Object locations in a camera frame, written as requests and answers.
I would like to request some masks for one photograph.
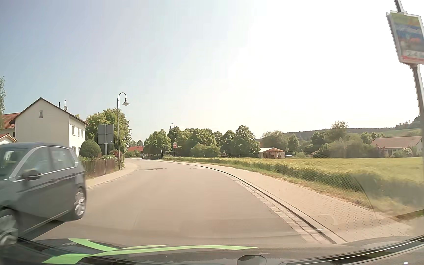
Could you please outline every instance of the grass field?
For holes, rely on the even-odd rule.
[[[177,158],[232,166],[279,177],[321,193],[383,212],[423,208],[423,158],[392,159],[227,159]]]

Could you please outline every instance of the car wheel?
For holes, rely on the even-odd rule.
[[[86,212],[86,192],[84,189],[79,188],[74,195],[74,205],[68,214],[67,221],[74,221],[81,219]]]
[[[0,246],[17,243],[18,223],[15,212],[10,209],[0,211]]]

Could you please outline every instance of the car side mirror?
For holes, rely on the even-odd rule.
[[[37,171],[37,169],[30,169],[26,172],[22,173],[22,178],[25,180],[36,180],[40,178],[41,173]]]

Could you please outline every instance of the wooden fence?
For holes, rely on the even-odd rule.
[[[81,164],[86,170],[87,178],[102,176],[117,170],[117,161],[115,159],[84,160],[81,161]]]

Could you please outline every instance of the advertisement poster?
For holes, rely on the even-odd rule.
[[[387,19],[399,62],[424,65],[424,28],[421,17],[391,12],[387,14]]]

